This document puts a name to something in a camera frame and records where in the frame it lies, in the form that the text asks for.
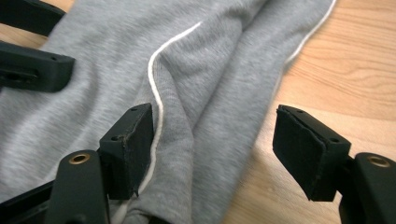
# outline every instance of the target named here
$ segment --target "wood grain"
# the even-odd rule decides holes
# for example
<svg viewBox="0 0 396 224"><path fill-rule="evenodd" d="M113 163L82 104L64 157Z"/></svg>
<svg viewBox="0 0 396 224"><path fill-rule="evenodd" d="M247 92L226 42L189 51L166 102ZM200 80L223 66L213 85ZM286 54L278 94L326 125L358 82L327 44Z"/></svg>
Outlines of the wood grain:
<svg viewBox="0 0 396 224"><path fill-rule="evenodd" d="M47 0L68 10L74 0ZM46 38L0 24L0 40ZM309 202L272 151L276 108L299 107L362 151L396 161L396 1L339 0L283 77L223 223L340 223L338 204Z"/></svg>

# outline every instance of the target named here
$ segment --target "wooden surface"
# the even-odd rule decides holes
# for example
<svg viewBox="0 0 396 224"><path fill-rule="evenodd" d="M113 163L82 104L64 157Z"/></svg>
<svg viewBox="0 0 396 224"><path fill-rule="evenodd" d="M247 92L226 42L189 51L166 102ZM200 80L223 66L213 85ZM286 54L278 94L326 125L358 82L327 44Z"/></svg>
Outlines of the wooden surface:
<svg viewBox="0 0 396 224"><path fill-rule="evenodd" d="M68 10L74 0L47 0ZM0 40L45 37L0 24ZM340 223L334 203L309 202L272 151L279 104L305 110L352 142L396 161L396 1L339 0L284 76L224 223Z"/></svg>

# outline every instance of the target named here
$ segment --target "gray cloth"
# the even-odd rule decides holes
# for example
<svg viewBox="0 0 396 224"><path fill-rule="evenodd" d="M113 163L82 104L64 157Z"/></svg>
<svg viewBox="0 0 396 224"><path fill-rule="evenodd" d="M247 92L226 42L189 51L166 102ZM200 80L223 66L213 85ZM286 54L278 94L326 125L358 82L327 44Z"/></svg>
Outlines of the gray cloth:
<svg viewBox="0 0 396 224"><path fill-rule="evenodd" d="M126 109L152 103L153 176L125 223L221 222L281 75L332 4L77 0L42 48L77 59L69 84L0 94L0 201L50 181L63 156L97 149Z"/></svg>

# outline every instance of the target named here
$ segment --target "gray fabric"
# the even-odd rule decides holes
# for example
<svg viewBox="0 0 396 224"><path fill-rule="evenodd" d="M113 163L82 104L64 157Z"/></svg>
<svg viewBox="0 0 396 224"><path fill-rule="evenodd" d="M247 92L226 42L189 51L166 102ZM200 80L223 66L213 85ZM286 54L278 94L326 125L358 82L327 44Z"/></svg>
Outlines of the gray fabric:
<svg viewBox="0 0 396 224"><path fill-rule="evenodd" d="M77 0L46 51L77 59L57 93L0 94L0 201L54 178L57 162L98 148L134 105L164 104L154 175L126 223L219 223L289 56L332 0Z"/></svg>

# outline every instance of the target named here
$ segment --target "gray garment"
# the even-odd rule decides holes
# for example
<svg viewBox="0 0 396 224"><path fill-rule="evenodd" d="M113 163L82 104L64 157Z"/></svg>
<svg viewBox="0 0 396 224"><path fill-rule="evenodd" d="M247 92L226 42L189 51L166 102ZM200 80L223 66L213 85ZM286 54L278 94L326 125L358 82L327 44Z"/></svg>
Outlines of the gray garment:
<svg viewBox="0 0 396 224"><path fill-rule="evenodd" d="M0 201L50 181L63 156L97 149L126 109L152 103L157 160L125 222L221 222L290 56L332 4L76 1L42 48L77 59L69 84L0 94Z"/></svg>

